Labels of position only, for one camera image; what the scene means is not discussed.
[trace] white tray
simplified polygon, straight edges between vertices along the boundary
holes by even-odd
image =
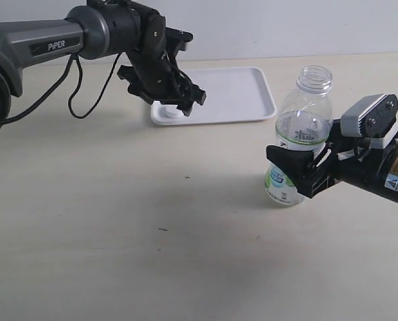
[[[203,106],[194,104],[190,117],[176,106],[155,102],[151,119],[158,125],[254,122],[276,115],[277,108],[261,69],[255,67],[186,70],[191,80],[207,93]]]

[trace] white wall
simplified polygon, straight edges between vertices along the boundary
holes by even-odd
[[[61,19],[86,0],[0,0],[0,21]],[[193,32],[180,60],[398,51],[398,0],[140,0]]]

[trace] plastic water bottle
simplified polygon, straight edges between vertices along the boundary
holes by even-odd
[[[312,150],[315,157],[325,146],[333,122],[328,94],[332,74],[321,66],[304,68],[296,88],[288,94],[276,121],[277,145],[290,150]],[[304,201],[292,181],[271,164],[266,174],[266,191],[275,202],[293,206]]]

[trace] beige table surface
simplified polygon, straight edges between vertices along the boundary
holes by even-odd
[[[310,64],[332,70],[337,117],[398,95],[398,53],[181,67],[259,67],[279,105]],[[25,70],[13,114],[63,68]],[[109,68],[84,67],[77,111]],[[0,132],[0,320],[398,320],[398,205],[342,183],[274,208],[263,187],[274,119],[159,128],[115,77],[79,121],[66,104],[75,85],[74,71]]]

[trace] robotic arm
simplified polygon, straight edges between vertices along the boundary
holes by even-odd
[[[87,0],[63,20],[0,23],[0,128],[35,110],[68,76],[78,57],[95,60],[125,53],[132,67],[121,66],[118,77],[128,92],[152,104],[177,105],[189,116],[206,93],[177,66],[176,56],[193,40],[191,33],[166,27],[165,18],[130,0]],[[71,58],[65,73],[22,115],[7,119],[11,97],[23,94],[23,69],[63,56]]]
[[[396,95],[364,97],[334,121],[317,158],[279,146],[268,146],[267,158],[310,199],[344,181],[398,203],[397,112]]]

